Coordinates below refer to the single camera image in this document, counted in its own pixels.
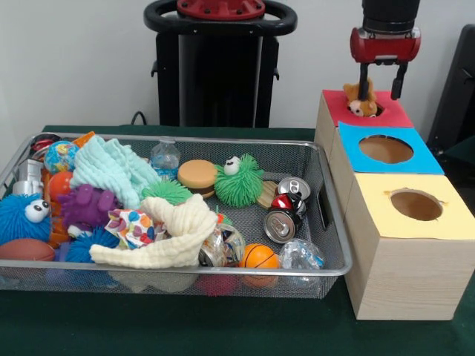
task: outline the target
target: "blue fuzzy toy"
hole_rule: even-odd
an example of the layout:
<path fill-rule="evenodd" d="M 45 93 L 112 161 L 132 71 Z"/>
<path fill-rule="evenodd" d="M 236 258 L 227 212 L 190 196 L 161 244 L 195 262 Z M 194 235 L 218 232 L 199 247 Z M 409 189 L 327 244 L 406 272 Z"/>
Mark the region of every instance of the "blue fuzzy toy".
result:
<path fill-rule="evenodd" d="M 104 228 L 95 228 L 92 236 L 80 234 L 76 241 L 71 243 L 66 262 L 94 263 L 89 254 L 92 245 L 101 245 L 116 248 L 120 240 Z"/>
<path fill-rule="evenodd" d="M 0 245 L 11 240 L 50 239 L 50 206 L 39 194 L 9 195 L 0 201 Z"/>

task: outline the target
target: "blue ball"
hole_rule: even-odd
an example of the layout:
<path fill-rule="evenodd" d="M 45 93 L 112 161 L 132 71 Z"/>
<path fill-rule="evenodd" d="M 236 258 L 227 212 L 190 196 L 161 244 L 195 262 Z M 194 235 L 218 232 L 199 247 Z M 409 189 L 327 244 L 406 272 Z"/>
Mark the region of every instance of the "blue ball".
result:
<path fill-rule="evenodd" d="M 79 147 L 69 141 L 53 143 L 45 155 L 45 167 L 51 174 L 74 171 L 74 158 Z"/>

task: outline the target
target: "orange basketball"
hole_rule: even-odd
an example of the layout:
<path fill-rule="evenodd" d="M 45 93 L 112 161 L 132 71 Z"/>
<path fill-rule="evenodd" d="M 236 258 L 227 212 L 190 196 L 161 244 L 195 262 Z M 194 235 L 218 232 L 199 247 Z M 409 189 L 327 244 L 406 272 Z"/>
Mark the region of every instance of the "orange basketball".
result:
<path fill-rule="evenodd" d="M 245 268 L 279 268 L 279 257 L 274 251 L 260 243 L 246 246 L 240 267 Z M 272 288 L 277 283 L 278 276 L 244 276 L 243 282 L 249 287 Z"/>
<path fill-rule="evenodd" d="M 274 251 L 261 243 L 246 246 L 244 257 L 239 263 L 244 268 L 279 268 L 279 257 Z"/>

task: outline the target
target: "red robot part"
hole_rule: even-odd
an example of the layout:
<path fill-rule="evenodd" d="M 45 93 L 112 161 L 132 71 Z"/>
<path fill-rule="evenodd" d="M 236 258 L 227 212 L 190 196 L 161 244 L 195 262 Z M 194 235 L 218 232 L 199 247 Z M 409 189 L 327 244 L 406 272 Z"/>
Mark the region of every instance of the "red robot part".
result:
<path fill-rule="evenodd" d="M 266 5 L 262 0 L 178 0 L 177 11 L 196 19 L 239 21 L 261 17 Z"/>
<path fill-rule="evenodd" d="M 351 55 L 357 63 L 410 62 L 421 47 L 419 31 L 415 36 L 371 36 L 366 31 L 353 28 L 350 37 Z"/>

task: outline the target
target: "stacked boxes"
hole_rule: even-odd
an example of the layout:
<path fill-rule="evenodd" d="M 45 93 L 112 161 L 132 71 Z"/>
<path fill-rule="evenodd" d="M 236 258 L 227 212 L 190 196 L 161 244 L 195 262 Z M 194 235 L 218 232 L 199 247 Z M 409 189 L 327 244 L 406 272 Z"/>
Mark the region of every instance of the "stacked boxes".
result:
<path fill-rule="evenodd" d="M 342 91 L 324 91 L 323 146 L 353 253 L 346 281 L 355 315 L 450 320 L 475 267 L 475 219 L 398 102 L 357 117 Z"/>

